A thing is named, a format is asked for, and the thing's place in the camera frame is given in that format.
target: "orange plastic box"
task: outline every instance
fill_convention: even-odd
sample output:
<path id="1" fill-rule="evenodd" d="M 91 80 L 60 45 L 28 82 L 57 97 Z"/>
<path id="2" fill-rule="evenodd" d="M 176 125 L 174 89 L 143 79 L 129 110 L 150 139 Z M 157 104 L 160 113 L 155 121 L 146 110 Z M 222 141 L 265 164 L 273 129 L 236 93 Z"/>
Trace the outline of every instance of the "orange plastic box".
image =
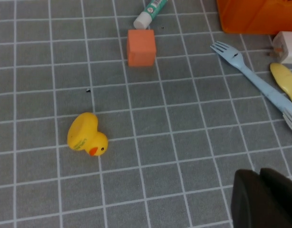
<path id="1" fill-rule="evenodd" d="M 217 5 L 224 32 L 292 31 L 292 0 L 217 0 Z"/>
<path id="2" fill-rule="evenodd" d="M 156 58 L 156 41 L 153 30 L 129 30 L 127 39 L 128 65 L 152 66 Z"/>

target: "duck beak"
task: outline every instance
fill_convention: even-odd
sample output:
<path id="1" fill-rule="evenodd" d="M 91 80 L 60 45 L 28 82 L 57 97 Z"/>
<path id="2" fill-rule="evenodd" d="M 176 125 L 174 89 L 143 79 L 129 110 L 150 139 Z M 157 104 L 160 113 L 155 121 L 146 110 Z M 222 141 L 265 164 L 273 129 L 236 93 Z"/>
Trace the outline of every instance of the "duck beak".
<path id="1" fill-rule="evenodd" d="M 98 150 L 98 147 L 94 147 L 89 151 L 90 156 L 94 156 Z"/>

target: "orange container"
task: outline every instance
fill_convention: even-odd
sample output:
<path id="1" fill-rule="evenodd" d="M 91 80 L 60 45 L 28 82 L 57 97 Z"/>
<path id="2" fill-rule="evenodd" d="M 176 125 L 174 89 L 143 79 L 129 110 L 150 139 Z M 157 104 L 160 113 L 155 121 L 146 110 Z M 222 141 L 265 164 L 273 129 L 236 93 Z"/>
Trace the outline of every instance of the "orange container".
<path id="1" fill-rule="evenodd" d="M 292 31 L 292 0 L 217 0 L 217 5 L 224 32 Z"/>

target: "black object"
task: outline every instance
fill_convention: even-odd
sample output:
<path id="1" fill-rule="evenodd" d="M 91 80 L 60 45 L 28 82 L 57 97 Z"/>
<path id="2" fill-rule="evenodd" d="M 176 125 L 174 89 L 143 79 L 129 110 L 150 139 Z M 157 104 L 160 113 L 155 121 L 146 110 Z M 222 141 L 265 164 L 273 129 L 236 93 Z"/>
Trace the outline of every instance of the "black object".
<path id="1" fill-rule="evenodd" d="M 292 228 L 292 181 L 268 168 L 238 170 L 231 210 L 234 228 Z"/>

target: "fork handle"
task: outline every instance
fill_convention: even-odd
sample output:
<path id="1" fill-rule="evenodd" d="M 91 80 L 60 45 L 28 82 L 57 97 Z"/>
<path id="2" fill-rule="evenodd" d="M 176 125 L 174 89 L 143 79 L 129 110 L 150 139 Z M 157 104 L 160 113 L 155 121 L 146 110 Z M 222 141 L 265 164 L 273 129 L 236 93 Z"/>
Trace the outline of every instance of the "fork handle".
<path id="1" fill-rule="evenodd" d="M 240 71 L 275 105 L 282 113 L 285 109 L 292 112 L 292 102 L 279 93 L 272 86 L 259 78 L 247 66 L 243 66 Z"/>

